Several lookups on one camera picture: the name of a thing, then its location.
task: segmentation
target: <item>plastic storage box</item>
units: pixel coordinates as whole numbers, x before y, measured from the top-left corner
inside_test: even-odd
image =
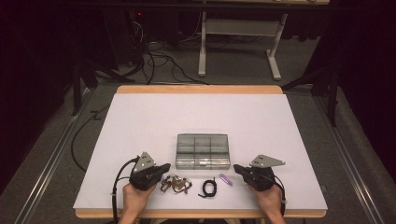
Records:
[[[230,164],[227,134],[183,133],[177,136],[177,169],[228,170]]]

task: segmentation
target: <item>human hand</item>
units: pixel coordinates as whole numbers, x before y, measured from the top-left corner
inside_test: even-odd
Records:
[[[272,224],[286,223],[280,212],[282,191],[277,185],[273,185],[265,191],[257,191],[250,185],[247,185],[257,198],[260,209],[270,219]]]
[[[134,223],[140,213],[146,208],[149,195],[155,190],[157,185],[151,186],[146,191],[136,189],[132,184],[127,184],[122,188],[123,211],[119,224]]]

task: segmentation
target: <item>table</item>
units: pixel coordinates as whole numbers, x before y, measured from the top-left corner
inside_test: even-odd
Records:
[[[206,2],[239,2],[239,3],[271,3],[284,5],[328,5],[330,0],[203,0]],[[280,80],[281,75],[277,67],[275,54],[282,36],[288,14],[283,13],[279,21],[244,21],[244,20],[219,20],[208,19],[206,12],[202,12],[201,48],[198,63],[198,76],[206,74],[206,35],[255,35],[274,38],[271,49],[265,51],[274,80]]]
[[[321,193],[286,95],[278,86],[122,86],[114,96],[105,124],[78,193],[78,217],[112,217],[112,185],[121,166],[143,151],[158,165],[171,163],[165,175],[188,177],[188,194],[151,194],[142,218],[263,217],[242,176],[230,170],[176,170],[178,133],[226,133],[231,163],[248,166],[258,154],[286,162],[274,167],[286,189],[285,217],[323,217]],[[126,168],[122,176],[129,176]],[[207,179],[226,174],[230,187],[217,178],[218,193],[202,199]],[[118,185],[118,208],[122,208]]]

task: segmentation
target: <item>white table surface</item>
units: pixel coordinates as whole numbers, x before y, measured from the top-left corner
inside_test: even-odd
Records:
[[[179,171],[175,166],[179,133],[228,134],[231,168],[222,171]],[[151,194],[147,211],[176,209],[259,210],[253,194],[234,164],[248,166],[258,154],[285,161],[273,167],[286,189],[288,210],[327,210],[303,140],[284,94],[116,93],[96,143],[90,165],[74,204],[79,209],[111,209],[111,190],[121,166],[143,151],[157,165],[171,163],[164,176],[176,174],[192,181],[188,194]],[[130,164],[121,176],[129,176]],[[219,174],[226,174],[233,186]],[[216,178],[218,192],[203,199],[202,185]],[[118,208],[122,186],[118,184]]]

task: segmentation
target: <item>gray carpet floor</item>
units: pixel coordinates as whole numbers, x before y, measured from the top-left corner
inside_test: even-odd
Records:
[[[220,49],[218,47],[224,45],[224,40],[218,38],[210,40],[206,77],[197,76],[199,47],[195,42],[186,42],[178,48],[153,44],[151,50],[156,54],[166,53],[183,68],[187,76],[208,84],[284,85],[302,75],[318,42],[317,40],[305,42],[296,39],[281,40],[276,60],[282,80],[274,81],[269,64],[264,58],[264,50],[270,48],[271,40],[266,38],[250,40],[251,37],[233,37],[228,45]],[[152,84],[175,83],[177,82],[175,77],[187,80],[179,69],[174,69],[174,66],[164,58],[155,58],[154,62],[160,66],[154,70]],[[151,74],[151,69],[147,66],[146,73]],[[146,82],[142,73],[131,78],[136,79],[137,84]],[[109,221],[109,219],[76,217],[73,204],[84,173],[73,162],[70,147],[72,137],[78,128],[92,116],[92,111],[98,111],[111,103],[119,85],[120,83],[101,79],[96,90],[90,90],[85,94],[86,105],[82,108],[70,136],[65,138],[64,150],[60,154],[59,163],[55,165],[55,172],[49,176],[48,185],[44,186],[42,195],[39,195],[37,204],[32,208],[33,212],[23,222],[18,218],[20,211],[45,169],[52,152],[57,148],[65,128],[71,119],[76,119],[71,116],[72,91],[66,94],[65,103],[49,119],[46,129],[1,195],[0,223],[13,223],[15,220],[18,220],[18,223],[106,223]],[[325,102],[326,98],[312,97],[309,89],[310,86],[306,85],[285,93],[288,95],[293,115],[329,210],[324,218],[308,220],[288,218],[288,223],[394,223],[396,220],[394,182],[371,148],[342,90],[339,90],[336,107],[337,127],[331,128],[318,104]],[[76,158],[83,167],[88,166],[106,118],[106,110],[98,118],[88,122],[79,132],[74,143]],[[334,131],[341,136],[342,146],[346,148],[359,178],[370,192],[373,203],[369,211],[363,205],[364,200],[358,193],[359,188],[354,184],[354,176],[348,172],[345,159],[340,153],[340,144],[334,138]],[[370,211],[377,211],[381,218],[373,220]]]

